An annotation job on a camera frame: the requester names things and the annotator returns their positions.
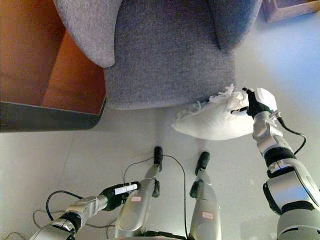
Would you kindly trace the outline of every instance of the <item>wooden furniture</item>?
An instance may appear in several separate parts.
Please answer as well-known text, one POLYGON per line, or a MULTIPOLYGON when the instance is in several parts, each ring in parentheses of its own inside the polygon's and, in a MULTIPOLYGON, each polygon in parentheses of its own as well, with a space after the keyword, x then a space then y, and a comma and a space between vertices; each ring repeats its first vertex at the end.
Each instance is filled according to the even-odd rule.
POLYGON ((53 1, 5 0, 0 6, 1 131, 72 129, 71 121, 65 127, 67 116, 76 129, 96 124, 106 98, 103 69, 74 43, 53 1), (50 126, 34 123, 36 115, 50 126))
POLYGON ((320 10, 320 0, 263 0, 262 7, 268 23, 320 10))

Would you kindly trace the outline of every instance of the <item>red label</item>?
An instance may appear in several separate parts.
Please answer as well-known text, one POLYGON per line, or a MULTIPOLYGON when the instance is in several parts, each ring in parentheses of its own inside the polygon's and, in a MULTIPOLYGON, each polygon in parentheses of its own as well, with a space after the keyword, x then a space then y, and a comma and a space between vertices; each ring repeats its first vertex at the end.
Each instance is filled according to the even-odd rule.
POLYGON ((131 197, 131 202, 141 202, 142 197, 140 196, 133 196, 131 197))
POLYGON ((202 212, 202 217, 204 219, 210 219, 210 220, 214 219, 214 215, 211 212, 207 212, 207 211, 202 212))

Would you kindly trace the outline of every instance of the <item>gray armchair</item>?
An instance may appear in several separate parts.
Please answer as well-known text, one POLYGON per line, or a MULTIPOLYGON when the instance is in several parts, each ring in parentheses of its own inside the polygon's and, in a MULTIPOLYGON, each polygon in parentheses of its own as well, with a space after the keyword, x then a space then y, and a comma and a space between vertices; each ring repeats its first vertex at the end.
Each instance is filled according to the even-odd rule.
POLYGON ((54 0, 81 50, 104 68, 107 105, 202 101, 235 82, 232 51, 262 0, 54 0))

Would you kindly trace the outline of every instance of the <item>white pillow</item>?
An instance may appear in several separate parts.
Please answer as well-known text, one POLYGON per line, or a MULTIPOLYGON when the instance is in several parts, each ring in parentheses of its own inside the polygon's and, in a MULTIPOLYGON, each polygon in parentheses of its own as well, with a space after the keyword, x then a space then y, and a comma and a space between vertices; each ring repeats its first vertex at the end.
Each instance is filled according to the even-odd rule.
POLYGON ((178 132, 199 139, 228 140, 253 132, 254 120, 251 116, 231 114, 249 106, 248 95, 234 91, 234 85, 227 86, 226 92, 211 96, 209 102, 197 102, 181 110, 171 126, 178 132))

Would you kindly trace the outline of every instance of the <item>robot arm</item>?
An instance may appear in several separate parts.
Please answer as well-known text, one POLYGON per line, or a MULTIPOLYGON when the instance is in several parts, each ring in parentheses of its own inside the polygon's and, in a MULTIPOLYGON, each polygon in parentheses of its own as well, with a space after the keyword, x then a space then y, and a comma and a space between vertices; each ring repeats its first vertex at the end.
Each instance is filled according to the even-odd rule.
POLYGON ((99 211, 112 211, 123 204, 128 192, 138 189, 138 182, 118 184, 103 190, 98 196, 82 198, 70 205, 58 219, 42 227, 31 240, 74 240, 75 234, 99 211))
POLYGON ((263 185, 270 208, 280 215, 279 240, 320 239, 320 191, 275 123, 275 97, 263 88, 244 88, 247 114, 254 119, 253 139, 265 160, 269 180, 263 185))

